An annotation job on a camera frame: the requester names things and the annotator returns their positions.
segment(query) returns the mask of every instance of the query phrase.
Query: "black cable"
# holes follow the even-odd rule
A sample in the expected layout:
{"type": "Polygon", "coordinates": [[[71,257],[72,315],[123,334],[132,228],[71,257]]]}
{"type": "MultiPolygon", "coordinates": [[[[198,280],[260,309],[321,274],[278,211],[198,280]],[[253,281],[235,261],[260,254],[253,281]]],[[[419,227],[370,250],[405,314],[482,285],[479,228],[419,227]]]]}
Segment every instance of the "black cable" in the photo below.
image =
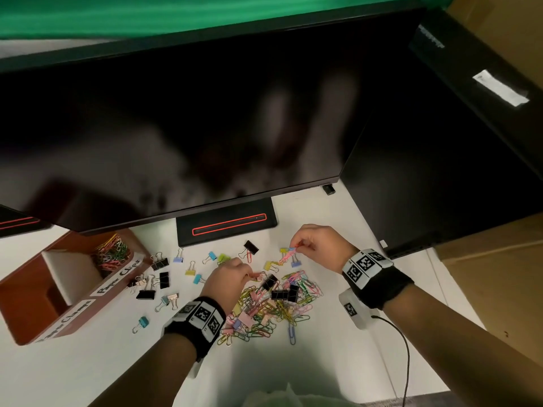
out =
{"type": "Polygon", "coordinates": [[[406,344],[406,349],[407,349],[407,378],[406,378],[406,389],[404,390],[404,401],[402,402],[402,407],[405,407],[405,404],[406,404],[406,397],[407,397],[407,386],[409,385],[409,365],[410,365],[410,362],[411,362],[411,355],[409,353],[409,345],[407,344],[407,339],[406,337],[404,336],[404,334],[400,331],[399,328],[397,328],[394,324],[392,324],[390,321],[388,321],[387,319],[384,319],[383,317],[379,317],[379,316],[371,316],[372,319],[379,319],[379,320],[383,320],[384,322],[387,322],[389,323],[392,327],[394,327],[397,332],[402,336],[402,338],[404,339],[404,342],[406,344]]]}

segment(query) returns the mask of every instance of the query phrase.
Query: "pile of paper clips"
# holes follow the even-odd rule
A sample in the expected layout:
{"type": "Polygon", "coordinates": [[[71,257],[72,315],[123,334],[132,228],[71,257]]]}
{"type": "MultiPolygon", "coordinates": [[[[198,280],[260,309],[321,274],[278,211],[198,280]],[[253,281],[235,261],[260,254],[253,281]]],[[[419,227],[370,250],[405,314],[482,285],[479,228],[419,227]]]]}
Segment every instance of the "pile of paper clips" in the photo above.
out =
{"type": "Polygon", "coordinates": [[[104,244],[96,247],[92,254],[92,259],[96,267],[106,271],[117,269],[130,257],[130,250],[120,239],[118,234],[114,234],[104,244]]]}
{"type": "MultiPolygon", "coordinates": [[[[260,273],[257,281],[262,281],[265,276],[265,272],[260,273]]],[[[306,313],[313,308],[311,303],[322,297],[323,293],[315,282],[308,279],[303,270],[287,274],[282,280],[281,285],[281,281],[270,276],[261,287],[252,286],[243,290],[234,310],[227,316],[222,330],[223,335],[217,340],[217,344],[226,343],[230,346],[233,337],[246,342],[251,338],[270,337],[277,323],[286,320],[290,344],[294,345],[296,343],[294,328],[299,322],[310,319],[306,313]],[[296,302],[272,300],[273,291],[277,293],[280,287],[281,291],[285,291],[292,286],[298,286],[296,302]]]]}

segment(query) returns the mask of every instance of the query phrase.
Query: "wristband with fiducial markers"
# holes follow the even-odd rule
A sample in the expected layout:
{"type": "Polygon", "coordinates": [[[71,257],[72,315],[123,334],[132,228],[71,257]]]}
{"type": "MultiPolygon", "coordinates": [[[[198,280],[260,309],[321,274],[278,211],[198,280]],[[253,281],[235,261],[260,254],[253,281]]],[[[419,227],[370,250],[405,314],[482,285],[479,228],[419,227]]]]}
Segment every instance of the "wristband with fiducial markers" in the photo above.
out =
{"type": "Polygon", "coordinates": [[[198,297],[178,311],[172,322],[164,328],[164,334],[180,334],[196,349],[196,360],[204,358],[217,339],[226,320],[221,306],[212,298],[198,297]]]}
{"type": "Polygon", "coordinates": [[[408,276],[394,267],[394,263],[375,250],[362,250],[343,266],[343,277],[360,301],[370,308],[383,309],[409,284],[408,276]]]}

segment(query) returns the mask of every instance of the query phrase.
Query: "red outline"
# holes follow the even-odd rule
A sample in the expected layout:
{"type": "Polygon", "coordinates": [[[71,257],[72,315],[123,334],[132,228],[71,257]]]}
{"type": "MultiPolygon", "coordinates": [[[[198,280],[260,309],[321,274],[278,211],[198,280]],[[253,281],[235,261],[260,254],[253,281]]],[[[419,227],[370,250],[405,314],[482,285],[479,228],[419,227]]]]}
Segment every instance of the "red outline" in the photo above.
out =
{"type": "Polygon", "coordinates": [[[250,215],[250,216],[248,216],[248,217],[236,218],[235,220],[228,220],[228,221],[223,221],[223,222],[217,222],[217,223],[215,223],[215,224],[209,224],[209,225],[207,225],[207,226],[202,226],[202,227],[193,228],[193,229],[192,229],[192,235],[193,235],[194,237],[196,237],[196,236],[198,236],[198,235],[203,235],[203,234],[208,234],[208,233],[214,233],[215,231],[228,230],[229,228],[240,227],[240,226],[246,226],[246,225],[248,225],[248,224],[254,224],[255,222],[261,222],[261,221],[266,221],[266,220],[268,220],[268,216],[266,215],[266,213],[260,213],[260,214],[250,215]],[[218,226],[219,224],[226,224],[227,222],[245,220],[246,218],[258,217],[259,215],[263,215],[264,218],[261,219],[261,220],[258,220],[258,221],[246,222],[246,223],[238,224],[238,225],[235,225],[235,226],[229,226],[229,227],[225,227],[225,228],[218,228],[217,230],[211,230],[211,231],[206,231],[206,232],[204,232],[204,233],[194,234],[194,230],[200,230],[201,228],[218,226]]]}
{"type": "Polygon", "coordinates": [[[37,222],[40,222],[39,220],[31,221],[31,222],[24,222],[23,224],[16,224],[14,226],[7,226],[7,227],[0,227],[0,230],[5,230],[6,228],[13,228],[13,227],[20,227],[20,226],[27,226],[29,224],[36,224],[37,222]]]}
{"type": "Polygon", "coordinates": [[[34,218],[34,217],[24,217],[24,218],[18,218],[17,220],[0,221],[0,224],[7,224],[7,223],[9,223],[9,222],[15,222],[15,221],[21,221],[21,220],[28,220],[29,218],[34,218]]]}

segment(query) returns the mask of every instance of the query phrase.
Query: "black monitor screen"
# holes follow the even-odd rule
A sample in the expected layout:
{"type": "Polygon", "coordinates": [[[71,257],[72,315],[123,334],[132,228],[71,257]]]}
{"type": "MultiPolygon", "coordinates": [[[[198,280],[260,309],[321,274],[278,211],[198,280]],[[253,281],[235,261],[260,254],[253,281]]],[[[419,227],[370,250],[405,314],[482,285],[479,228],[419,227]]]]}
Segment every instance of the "black monitor screen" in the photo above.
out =
{"type": "Polygon", "coordinates": [[[1,74],[0,204],[89,231],[335,181],[394,78],[416,26],[406,22],[391,14],[1,74]]]}

